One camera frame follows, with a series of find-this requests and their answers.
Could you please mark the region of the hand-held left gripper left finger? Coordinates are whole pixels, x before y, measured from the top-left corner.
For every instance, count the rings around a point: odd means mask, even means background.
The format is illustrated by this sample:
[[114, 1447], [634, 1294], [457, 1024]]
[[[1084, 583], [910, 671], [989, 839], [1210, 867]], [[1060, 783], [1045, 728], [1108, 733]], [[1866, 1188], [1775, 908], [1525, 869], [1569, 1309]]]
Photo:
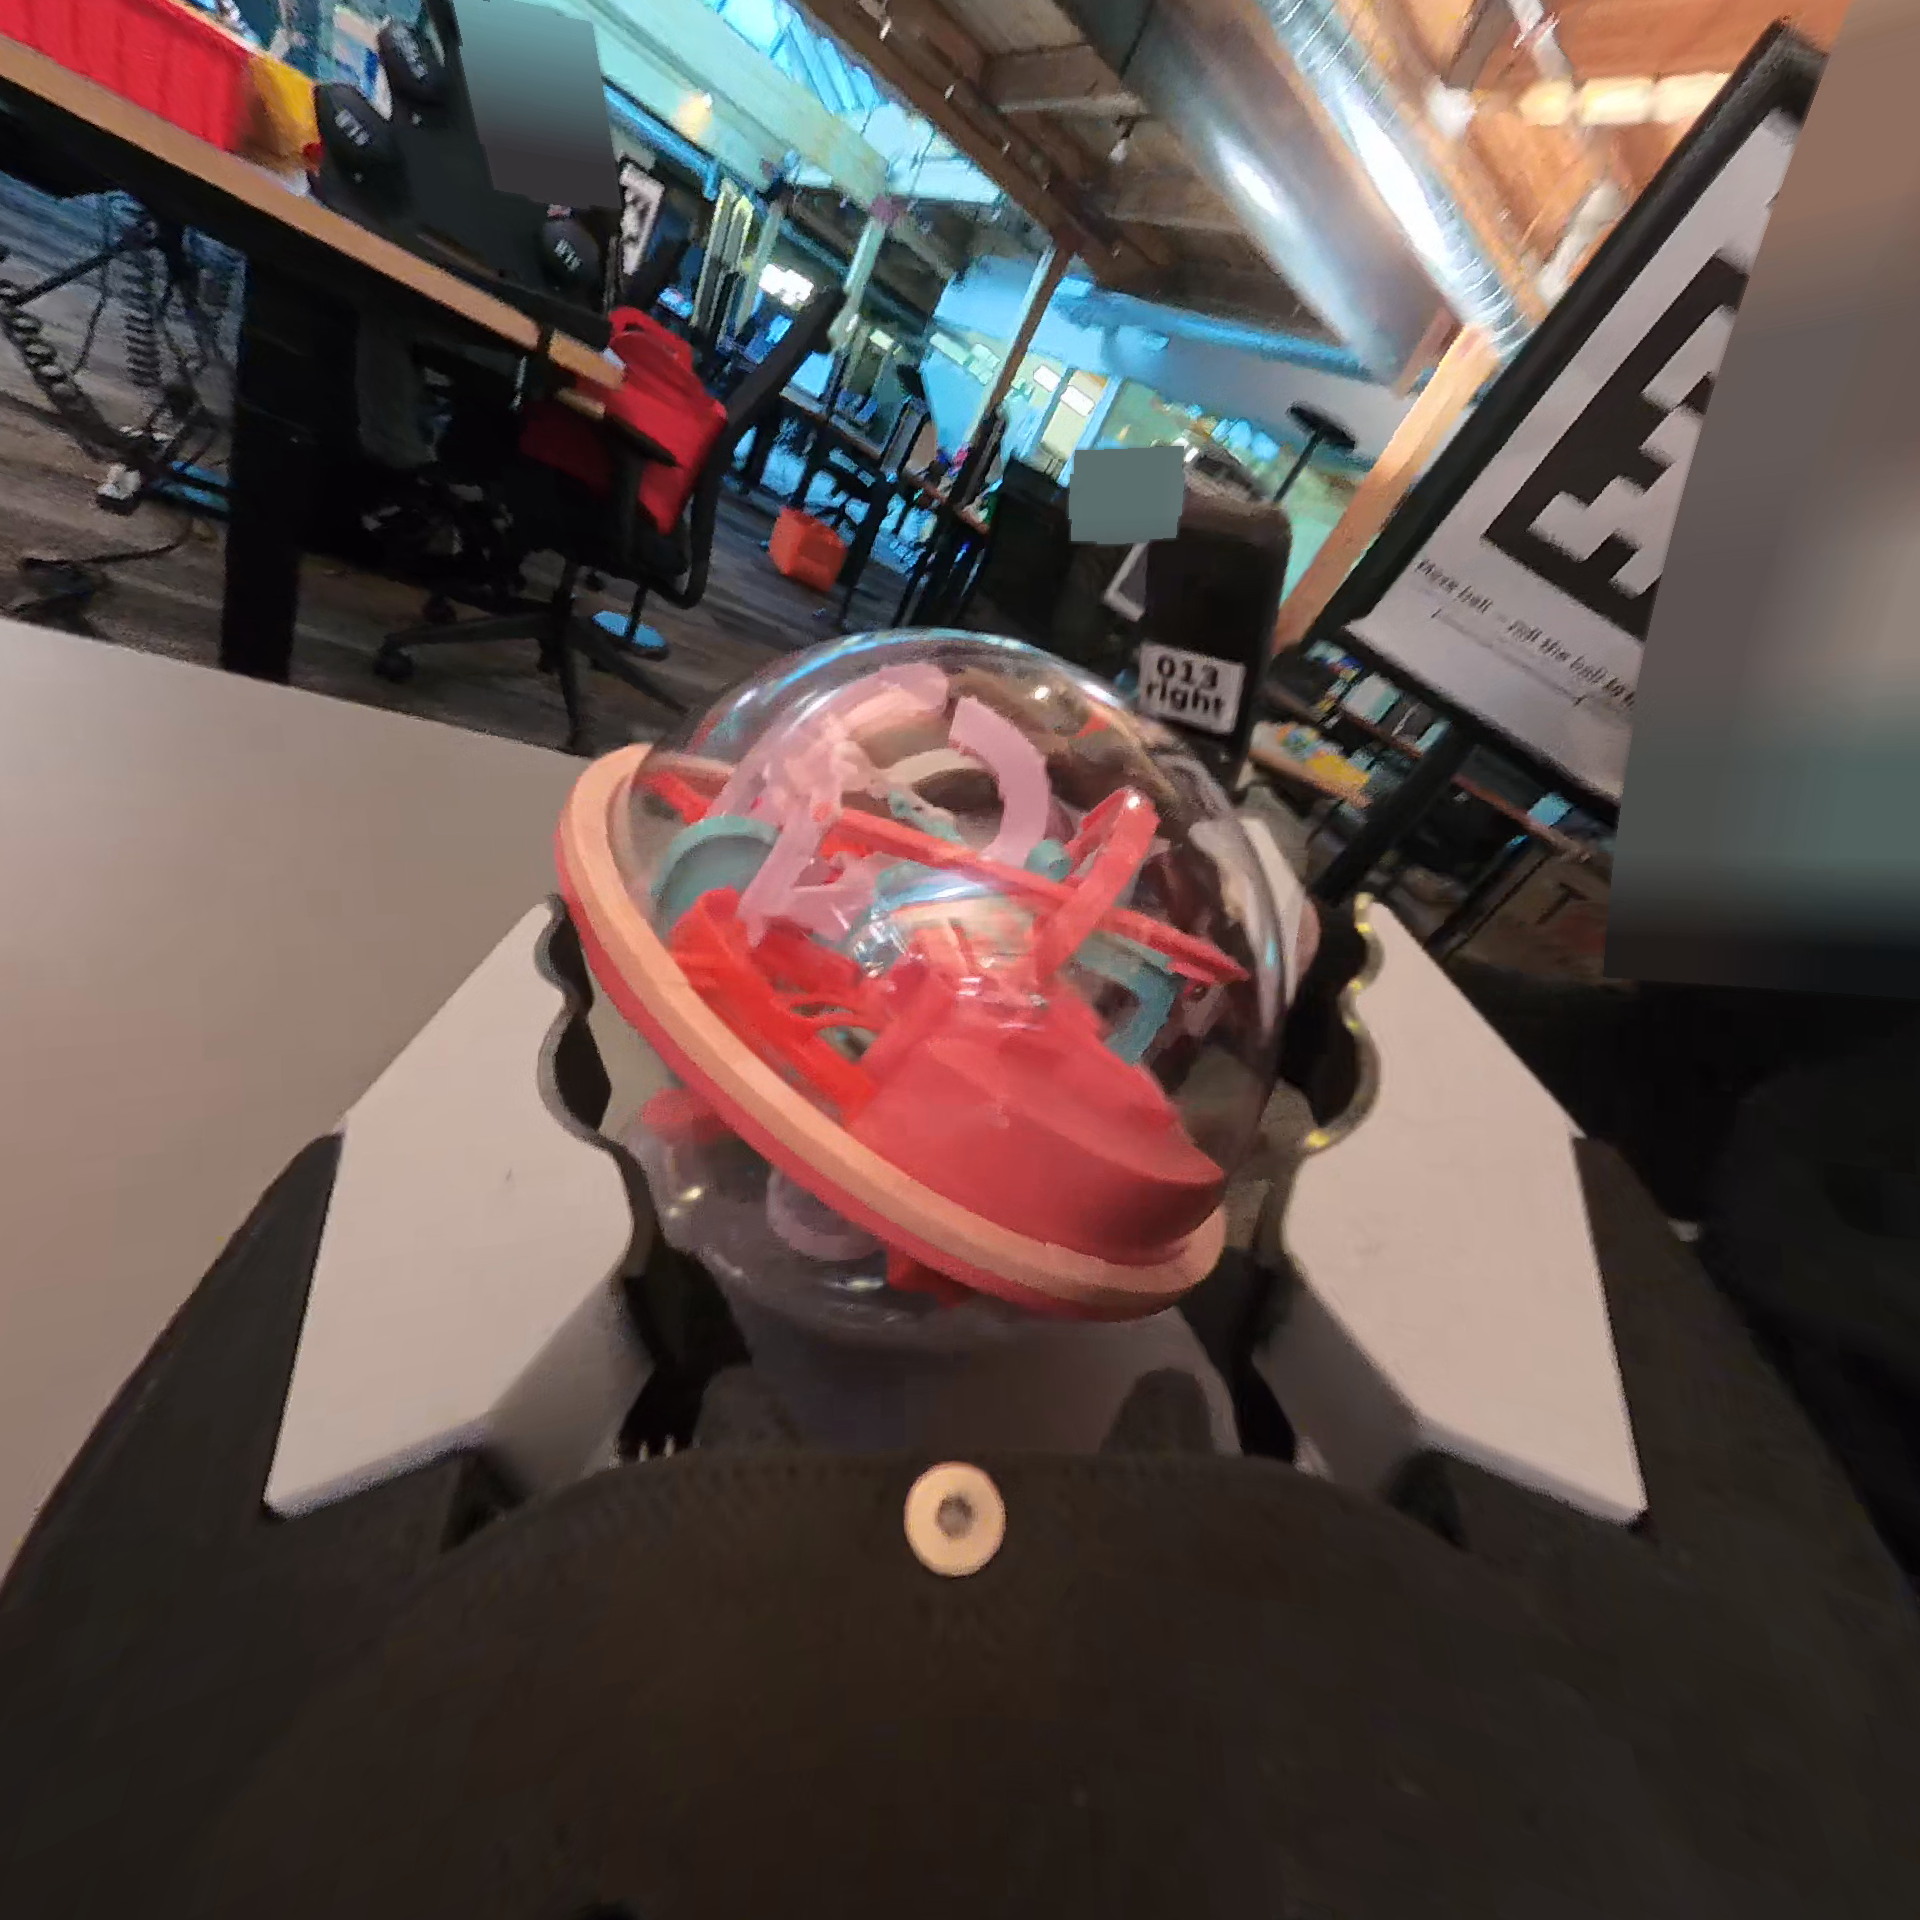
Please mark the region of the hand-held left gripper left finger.
[[615, 1468], [656, 1372], [629, 1305], [654, 1219], [601, 1129], [589, 1006], [546, 899], [343, 1116], [263, 1485], [277, 1518], [454, 1455], [516, 1496]]

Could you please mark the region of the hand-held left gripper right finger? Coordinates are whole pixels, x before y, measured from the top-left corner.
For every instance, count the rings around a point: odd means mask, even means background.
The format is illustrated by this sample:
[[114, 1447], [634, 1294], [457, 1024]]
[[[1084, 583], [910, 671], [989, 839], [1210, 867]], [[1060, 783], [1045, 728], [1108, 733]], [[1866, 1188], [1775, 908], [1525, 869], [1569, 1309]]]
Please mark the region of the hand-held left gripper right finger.
[[1332, 1485], [1385, 1496], [1448, 1455], [1594, 1520], [1646, 1488], [1602, 1294], [1578, 1129], [1383, 903], [1334, 1001], [1348, 1108], [1280, 1206], [1280, 1324], [1255, 1348]]

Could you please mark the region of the clear maze ball red tracks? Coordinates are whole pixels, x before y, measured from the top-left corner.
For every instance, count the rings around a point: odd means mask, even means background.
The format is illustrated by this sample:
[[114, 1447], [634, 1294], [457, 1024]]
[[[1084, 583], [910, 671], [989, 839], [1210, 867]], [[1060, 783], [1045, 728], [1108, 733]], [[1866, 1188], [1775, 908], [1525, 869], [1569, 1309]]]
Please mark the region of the clear maze ball red tracks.
[[815, 644], [592, 758], [557, 877], [646, 1057], [617, 1139], [718, 1280], [1119, 1320], [1215, 1263], [1319, 925], [1264, 822], [1084, 667]]

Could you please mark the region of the black framed marker sign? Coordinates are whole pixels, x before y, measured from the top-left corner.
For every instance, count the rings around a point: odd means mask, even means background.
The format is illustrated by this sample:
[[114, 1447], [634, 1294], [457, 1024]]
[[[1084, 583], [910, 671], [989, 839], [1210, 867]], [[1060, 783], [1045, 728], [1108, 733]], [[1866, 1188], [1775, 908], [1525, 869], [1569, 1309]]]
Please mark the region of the black framed marker sign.
[[1644, 643], [1826, 56], [1772, 25], [1314, 620], [1618, 814]]

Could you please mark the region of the black office chair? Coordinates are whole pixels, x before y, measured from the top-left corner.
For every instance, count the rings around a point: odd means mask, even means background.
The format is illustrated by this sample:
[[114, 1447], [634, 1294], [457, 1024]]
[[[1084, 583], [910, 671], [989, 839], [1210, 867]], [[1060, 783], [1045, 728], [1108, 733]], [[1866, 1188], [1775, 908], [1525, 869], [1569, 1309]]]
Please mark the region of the black office chair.
[[[713, 563], [718, 501], [735, 449], [770, 417], [789, 377], [825, 344], [840, 303], [842, 297], [833, 287], [815, 292], [726, 398], [709, 390], [726, 406], [726, 425], [670, 534], [642, 527], [632, 502], [632, 477], [637, 456], [649, 449], [646, 440], [640, 438], [631, 453], [617, 455], [618, 488], [613, 497], [586, 495], [573, 483], [533, 465], [514, 448], [493, 491], [502, 510], [495, 560], [487, 560], [479, 575], [447, 583], [440, 592], [449, 604], [490, 606], [490, 612], [420, 622], [386, 636], [370, 662], [375, 679], [393, 685], [408, 681], [415, 656], [425, 648], [530, 639], [536, 667], [559, 685], [566, 752], [582, 752], [589, 733], [581, 662], [634, 688], [663, 711], [684, 716], [686, 704], [645, 662], [640, 612], [652, 596], [679, 611], [702, 604]], [[596, 415], [586, 415], [576, 390], [552, 390], [540, 400], [562, 400], [577, 415], [598, 423], [604, 400], [622, 383], [622, 366], [613, 361], [615, 385], [596, 403]], [[520, 408], [519, 432], [534, 403]]]

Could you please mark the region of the black dumbbell rack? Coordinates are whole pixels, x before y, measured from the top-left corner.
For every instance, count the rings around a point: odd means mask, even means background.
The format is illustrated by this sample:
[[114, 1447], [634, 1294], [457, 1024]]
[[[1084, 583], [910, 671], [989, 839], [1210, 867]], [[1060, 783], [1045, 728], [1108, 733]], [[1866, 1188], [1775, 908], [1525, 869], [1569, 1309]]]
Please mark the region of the black dumbbell rack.
[[314, 84], [322, 203], [484, 291], [608, 308], [618, 179], [592, 23], [548, 4], [383, 4], [366, 80]]

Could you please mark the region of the wooden desk black legs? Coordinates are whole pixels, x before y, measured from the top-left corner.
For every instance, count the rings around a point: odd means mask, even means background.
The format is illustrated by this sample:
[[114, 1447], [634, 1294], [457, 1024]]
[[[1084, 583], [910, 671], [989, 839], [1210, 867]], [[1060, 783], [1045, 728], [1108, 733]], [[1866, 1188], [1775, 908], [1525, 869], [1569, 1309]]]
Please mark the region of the wooden desk black legs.
[[346, 308], [406, 331], [446, 331], [572, 377], [604, 411], [622, 368], [596, 342], [536, 321], [457, 272], [375, 235], [343, 212], [199, 135], [166, 123], [14, 37], [1, 38], [4, 107], [58, 155], [101, 173], [145, 211], [208, 232], [247, 261], [247, 301], [231, 400], [222, 669], [286, 683], [292, 671], [301, 557], [320, 497], [329, 408], [312, 351]]

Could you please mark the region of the red plastic bin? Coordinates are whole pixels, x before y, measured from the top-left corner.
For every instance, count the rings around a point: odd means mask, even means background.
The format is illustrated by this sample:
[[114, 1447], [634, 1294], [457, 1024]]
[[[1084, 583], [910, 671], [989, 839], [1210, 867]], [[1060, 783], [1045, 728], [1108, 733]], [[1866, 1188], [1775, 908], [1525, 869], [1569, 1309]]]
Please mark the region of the red plastic bin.
[[68, 71], [206, 143], [238, 152], [254, 51], [174, 1], [34, 4], [34, 46]]

